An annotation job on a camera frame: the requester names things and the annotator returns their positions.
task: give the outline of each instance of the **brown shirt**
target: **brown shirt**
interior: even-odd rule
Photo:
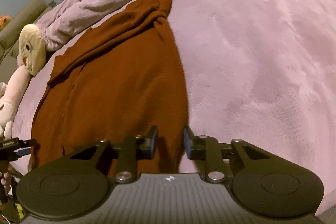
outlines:
[[[35,113],[33,168],[101,139],[122,142],[158,126],[153,160],[139,172],[178,170],[188,123],[184,72],[167,22],[171,0],[137,0],[88,29],[55,58]]]

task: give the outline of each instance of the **orange plush toy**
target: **orange plush toy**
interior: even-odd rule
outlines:
[[[4,27],[7,26],[7,24],[12,20],[10,16],[2,16],[0,17],[0,31],[4,29]]]

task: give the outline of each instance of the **white logo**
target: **white logo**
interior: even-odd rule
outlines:
[[[175,178],[174,178],[173,176],[168,176],[168,177],[166,177],[165,179],[168,180],[168,181],[172,181],[172,180],[174,180]]]

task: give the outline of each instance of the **pink plush blanket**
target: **pink plush blanket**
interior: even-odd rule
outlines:
[[[54,57],[99,20],[88,15],[105,15],[98,26],[130,0],[91,1],[65,0],[39,22],[49,50],[64,46],[32,79],[14,137],[30,138]],[[241,138],[312,170],[325,186],[318,213],[334,206],[336,0],[173,0],[168,20],[184,66],[194,132],[221,142]],[[26,173],[27,162],[14,167]],[[180,169],[196,170],[186,159]]]

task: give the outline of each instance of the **white stuffed animal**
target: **white stuffed animal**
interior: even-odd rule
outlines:
[[[45,43],[35,25],[28,24],[22,29],[19,53],[22,65],[13,73],[8,85],[0,83],[0,140],[12,137],[14,118],[28,84],[46,63]]]

